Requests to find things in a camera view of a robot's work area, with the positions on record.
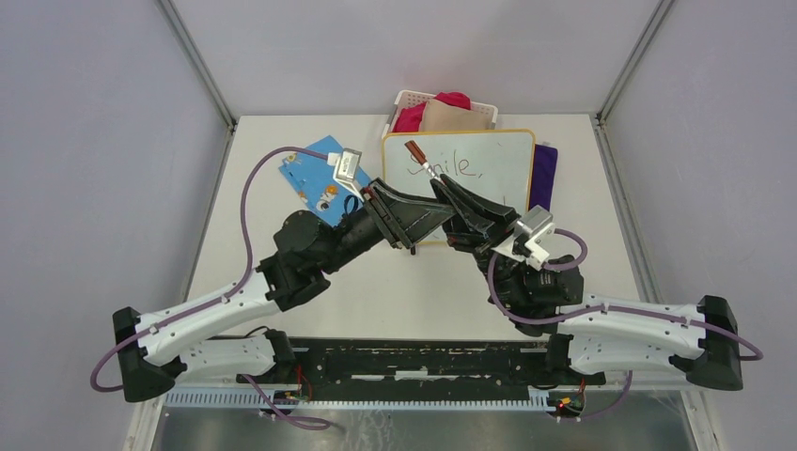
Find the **red marker cap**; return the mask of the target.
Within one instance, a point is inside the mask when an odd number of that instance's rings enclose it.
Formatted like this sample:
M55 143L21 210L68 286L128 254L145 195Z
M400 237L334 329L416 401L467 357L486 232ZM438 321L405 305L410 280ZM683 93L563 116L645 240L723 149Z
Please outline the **red marker cap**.
M416 163L419 165L428 163L425 153L421 150L420 146L415 142L415 140L409 140L405 142L404 146L408 149Z

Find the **yellow framed whiteboard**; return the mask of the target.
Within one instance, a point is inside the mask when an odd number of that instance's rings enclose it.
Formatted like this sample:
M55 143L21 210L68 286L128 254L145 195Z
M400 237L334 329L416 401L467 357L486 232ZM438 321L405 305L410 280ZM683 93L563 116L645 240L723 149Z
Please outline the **yellow framed whiteboard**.
M430 175L406 148L409 141L438 174L519 213L529 210L536 137L528 129L386 135L383 180L406 194L432 197Z

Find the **white marker pen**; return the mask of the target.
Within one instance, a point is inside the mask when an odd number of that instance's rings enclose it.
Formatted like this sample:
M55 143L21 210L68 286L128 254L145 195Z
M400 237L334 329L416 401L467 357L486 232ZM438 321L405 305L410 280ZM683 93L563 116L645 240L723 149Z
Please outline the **white marker pen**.
M434 167L429 162L422 163L421 166L425 170L425 172L429 175L430 179L436 180L440 183L444 182L440 174L434 169Z

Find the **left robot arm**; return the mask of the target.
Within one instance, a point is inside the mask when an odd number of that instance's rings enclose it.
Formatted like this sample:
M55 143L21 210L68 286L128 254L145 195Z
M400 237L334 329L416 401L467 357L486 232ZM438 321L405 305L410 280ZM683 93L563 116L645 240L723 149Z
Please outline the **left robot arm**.
M128 402L158 397L176 384L237 375L287 381L295 358L285 334L248 338L222 333L249 320L298 307L326 290L327 275L381 241L409 248L456 215L453 182L433 179L433 197L401 193L380 179L361 192L365 203L338 225L298 210L273 237L275 253L247 258L242 278L197 300L141 314L125 307L113 315L117 357Z

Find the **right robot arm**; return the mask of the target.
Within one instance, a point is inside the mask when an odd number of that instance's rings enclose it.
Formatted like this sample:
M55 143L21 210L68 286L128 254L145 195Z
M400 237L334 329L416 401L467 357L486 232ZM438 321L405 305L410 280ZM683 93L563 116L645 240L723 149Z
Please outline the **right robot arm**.
M448 243L471 254L489 301L523 334L548 335L545 376L566 383L577 374L669 371L698 387L743 388L742 362L762 354L738 334L729 302L656 304L588 294L580 265L586 242L555 225L542 206L524 214L475 194L446 174L431 179L435 196L453 207Z

